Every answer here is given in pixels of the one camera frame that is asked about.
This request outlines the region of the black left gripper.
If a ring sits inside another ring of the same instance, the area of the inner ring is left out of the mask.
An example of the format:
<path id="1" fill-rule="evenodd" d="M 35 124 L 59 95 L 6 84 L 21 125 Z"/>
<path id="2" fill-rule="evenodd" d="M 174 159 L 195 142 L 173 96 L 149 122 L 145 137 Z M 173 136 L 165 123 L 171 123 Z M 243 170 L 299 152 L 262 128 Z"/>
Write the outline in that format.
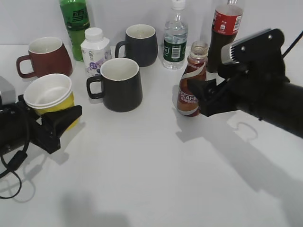
<path id="1" fill-rule="evenodd" d="M 33 143 L 52 154 L 61 148 L 60 137 L 81 115 L 81 105 L 38 115 L 19 95 L 16 103 L 0 109 L 0 153 L 21 146 L 28 149 Z"/>

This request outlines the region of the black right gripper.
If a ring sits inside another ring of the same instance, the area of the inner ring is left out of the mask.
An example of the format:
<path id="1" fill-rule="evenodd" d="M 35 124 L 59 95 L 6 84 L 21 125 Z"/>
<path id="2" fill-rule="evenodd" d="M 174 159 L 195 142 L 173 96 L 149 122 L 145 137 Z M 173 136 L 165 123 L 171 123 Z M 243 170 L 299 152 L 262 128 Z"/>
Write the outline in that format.
<path id="1" fill-rule="evenodd" d="M 274 93 L 289 79 L 276 73 L 255 71 L 236 72 L 230 79 L 217 84 L 216 79 L 188 79 L 187 88 L 197 98 L 200 113 L 205 116 L 230 112 L 243 104 L 252 112 L 269 94 Z"/>

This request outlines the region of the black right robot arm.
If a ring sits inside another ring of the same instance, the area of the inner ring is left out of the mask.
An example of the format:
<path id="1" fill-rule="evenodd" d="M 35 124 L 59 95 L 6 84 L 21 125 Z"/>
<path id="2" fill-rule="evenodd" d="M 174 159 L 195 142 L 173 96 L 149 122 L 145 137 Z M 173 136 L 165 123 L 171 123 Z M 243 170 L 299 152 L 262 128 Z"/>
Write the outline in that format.
<path id="1" fill-rule="evenodd" d="M 240 110 L 298 137 L 303 136 L 303 88 L 236 73 L 217 84 L 215 79 L 189 79 L 188 89 L 206 117 Z"/>

